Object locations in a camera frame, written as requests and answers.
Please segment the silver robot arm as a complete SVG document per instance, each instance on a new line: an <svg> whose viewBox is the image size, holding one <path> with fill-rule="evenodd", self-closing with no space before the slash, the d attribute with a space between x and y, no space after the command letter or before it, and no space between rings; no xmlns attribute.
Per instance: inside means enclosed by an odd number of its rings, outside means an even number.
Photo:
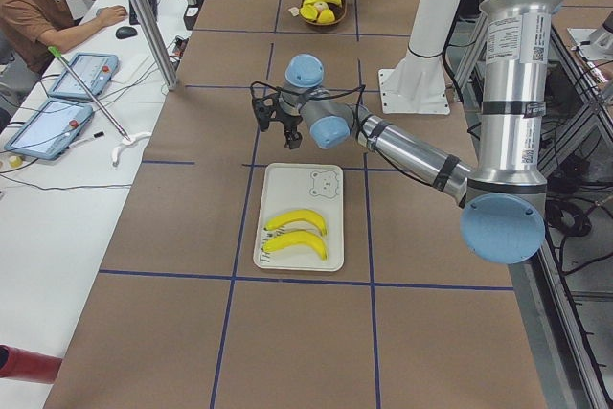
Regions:
<svg viewBox="0 0 613 409"><path fill-rule="evenodd" d="M260 126L278 121L288 148L305 124L319 148L354 138L462 208L461 233L480 258L504 264L532 257L545 239L547 182L537 167L551 19L563 0L480 0L488 21L478 164L415 138L324 88L322 62L291 59L270 106L255 104Z"/></svg>

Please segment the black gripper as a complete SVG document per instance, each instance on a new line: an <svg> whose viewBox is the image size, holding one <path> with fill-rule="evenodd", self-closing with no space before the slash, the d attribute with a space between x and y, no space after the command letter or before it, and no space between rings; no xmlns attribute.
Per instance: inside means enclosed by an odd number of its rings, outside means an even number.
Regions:
<svg viewBox="0 0 613 409"><path fill-rule="evenodd" d="M284 146L288 149L298 149L302 143L302 134L298 126L302 122L299 113L299 96L288 91L281 91L278 98L277 117L283 119Z"/></svg>

